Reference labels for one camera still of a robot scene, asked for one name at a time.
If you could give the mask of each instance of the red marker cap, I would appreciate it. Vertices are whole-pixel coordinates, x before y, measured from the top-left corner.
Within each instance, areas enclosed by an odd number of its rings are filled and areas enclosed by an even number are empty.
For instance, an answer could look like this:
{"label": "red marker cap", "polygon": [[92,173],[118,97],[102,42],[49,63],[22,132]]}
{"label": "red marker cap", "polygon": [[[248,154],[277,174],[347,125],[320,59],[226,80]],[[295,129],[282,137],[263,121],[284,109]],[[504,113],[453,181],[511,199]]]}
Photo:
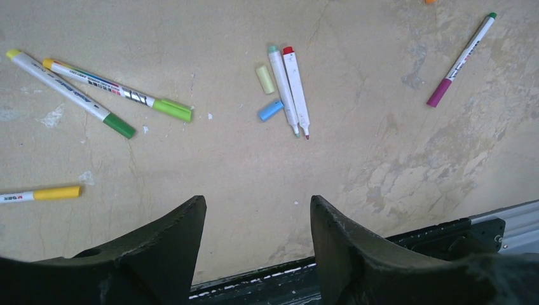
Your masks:
{"label": "red marker cap", "polygon": [[290,54],[293,52],[294,52],[294,49],[292,49],[291,46],[287,46],[286,48],[283,49],[283,55]]}

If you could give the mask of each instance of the marker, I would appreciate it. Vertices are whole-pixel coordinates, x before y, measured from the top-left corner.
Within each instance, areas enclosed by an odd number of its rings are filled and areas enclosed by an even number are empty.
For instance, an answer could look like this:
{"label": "marker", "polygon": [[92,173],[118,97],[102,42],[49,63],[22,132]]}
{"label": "marker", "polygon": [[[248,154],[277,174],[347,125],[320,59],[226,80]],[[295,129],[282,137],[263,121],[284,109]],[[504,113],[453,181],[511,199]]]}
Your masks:
{"label": "marker", "polygon": [[462,69],[462,66],[466,63],[470,55],[474,52],[475,47],[479,44],[479,41],[483,39],[487,31],[490,29],[490,26],[494,23],[494,19],[496,18],[496,13],[490,13],[487,18],[483,21],[477,32],[475,32],[474,37],[464,51],[462,51],[462,54],[458,58],[458,60],[455,62],[449,73],[447,74],[446,78],[442,80],[438,88],[434,91],[428,102],[426,103],[429,106],[436,107],[444,94],[446,93],[449,86],[451,86],[451,83],[455,79],[456,75],[458,74],[458,71]]}
{"label": "marker", "polygon": [[283,50],[283,59],[285,60],[285,66],[287,68],[288,82],[290,83],[290,89],[292,90],[292,97],[294,98],[294,105],[296,106],[297,118],[299,119],[299,126],[303,128],[305,137],[309,139],[309,112],[307,111],[307,104],[305,103],[305,94],[303,93],[303,85],[301,84],[301,78],[299,77],[299,67],[297,66],[296,52],[291,46],[287,46]]}
{"label": "marker", "polygon": [[275,81],[277,82],[277,88],[281,95],[281,101],[285,106],[285,114],[287,116],[288,124],[294,129],[296,137],[299,138],[299,128],[297,127],[297,113],[294,107],[294,100],[292,99],[292,93],[290,92],[290,86],[288,85],[288,79],[285,72],[285,66],[283,65],[283,58],[281,52],[277,46],[270,46],[268,48],[269,62],[271,62],[271,68],[273,74],[275,74]]}
{"label": "marker", "polygon": [[43,65],[47,69],[50,69],[51,71],[56,72],[60,75],[73,78],[77,81],[92,85],[101,90],[113,93],[115,95],[119,95],[120,97],[125,97],[128,100],[132,100],[142,105],[146,105],[150,108],[164,112],[170,116],[182,119],[186,122],[191,121],[191,108],[185,105],[180,105],[172,100],[166,98],[157,99],[154,97],[150,97],[147,94],[143,94],[124,85],[117,84],[110,79],[96,76],[77,67],[73,67],[63,62],[59,62],[58,60],[46,58],[43,61]]}
{"label": "marker", "polygon": [[32,200],[57,200],[77,198],[81,196],[80,186],[56,187],[54,189],[40,189],[15,194],[0,194],[0,203],[11,203]]}
{"label": "marker", "polygon": [[59,78],[56,74],[45,69],[39,62],[19,50],[10,50],[7,56],[24,71],[32,74],[49,87],[58,91],[63,96],[69,98],[75,104],[81,106],[84,110],[94,115],[100,121],[116,130],[122,136],[130,139],[135,134],[135,129],[119,117],[99,105],[84,93]]}

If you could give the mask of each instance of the green marker cap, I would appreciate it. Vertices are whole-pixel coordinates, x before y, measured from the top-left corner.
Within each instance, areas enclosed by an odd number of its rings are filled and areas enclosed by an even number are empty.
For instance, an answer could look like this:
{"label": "green marker cap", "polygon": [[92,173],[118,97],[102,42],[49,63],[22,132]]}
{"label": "green marker cap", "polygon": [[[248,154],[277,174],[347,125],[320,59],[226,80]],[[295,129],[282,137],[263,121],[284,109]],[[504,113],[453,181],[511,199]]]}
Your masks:
{"label": "green marker cap", "polygon": [[128,123],[124,122],[122,119],[110,113],[104,120],[103,123],[109,125],[110,128],[119,132],[122,136],[130,139],[133,137],[135,132],[137,132],[133,127]]}
{"label": "green marker cap", "polygon": [[174,102],[166,98],[155,100],[153,102],[153,109],[164,112],[175,118],[183,119],[186,122],[191,121],[191,108],[180,103]]}
{"label": "green marker cap", "polygon": [[271,54],[271,53],[273,53],[273,52],[278,52],[278,51],[279,51],[279,47],[277,47],[277,46],[275,46],[275,45],[270,46],[270,47],[268,48],[268,54]]}

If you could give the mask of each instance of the beige floor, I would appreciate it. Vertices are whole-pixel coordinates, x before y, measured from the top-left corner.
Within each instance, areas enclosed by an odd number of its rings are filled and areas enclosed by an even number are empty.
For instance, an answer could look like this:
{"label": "beige floor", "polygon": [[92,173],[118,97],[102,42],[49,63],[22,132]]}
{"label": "beige floor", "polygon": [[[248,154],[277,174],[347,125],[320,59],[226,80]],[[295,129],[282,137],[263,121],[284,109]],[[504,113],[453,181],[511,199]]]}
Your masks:
{"label": "beige floor", "polygon": [[[54,57],[195,112],[184,125],[77,85],[138,129],[125,140],[2,56],[0,191],[75,184],[86,173],[80,199],[1,205],[2,256],[70,257],[203,194],[201,282],[313,255],[313,194],[384,236],[539,198],[537,0],[0,8],[2,52]],[[429,108],[491,11],[494,26]],[[270,43],[296,49],[309,141],[294,138],[283,113],[267,123],[256,116],[278,97],[254,72],[269,64]],[[61,105],[57,125],[39,121]]]}

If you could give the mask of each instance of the yellow marker cap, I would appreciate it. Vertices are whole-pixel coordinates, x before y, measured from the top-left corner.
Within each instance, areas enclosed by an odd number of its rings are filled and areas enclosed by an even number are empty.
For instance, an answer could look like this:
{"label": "yellow marker cap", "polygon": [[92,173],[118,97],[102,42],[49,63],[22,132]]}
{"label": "yellow marker cap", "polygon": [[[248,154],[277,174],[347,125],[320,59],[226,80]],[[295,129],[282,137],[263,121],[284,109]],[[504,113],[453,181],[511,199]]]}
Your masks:
{"label": "yellow marker cap", "polygon": [[15,56],[17,56],[17,55],[19,55],[19,54],[20,54],[20,51],[17,50],[17,49],[11,49],[11,50],[9,50],[9,51],[6,53],[6,55],[7,55],[11,60],[13,60],[13,57],[15,57]]}
{"label": "yellow marker cap", "polygon": [[260,84],[262,85],[265,94],[270,94],[275,91],[270,72],[268,72],[268,67],[266,67],[266,65],[256,68],[256,75],[258,76],[258,80],[260,80]]}
{"label": "yellow marker cap", "polygon": [[51,70],[53,63],[54,63],[54,59],[46,58],[43,60],[43,67]]}
{"label": "yellow marker cap", "polygon": [[34,191],[34,200],[55,200],[80,197],[81,186],[58,187]]}

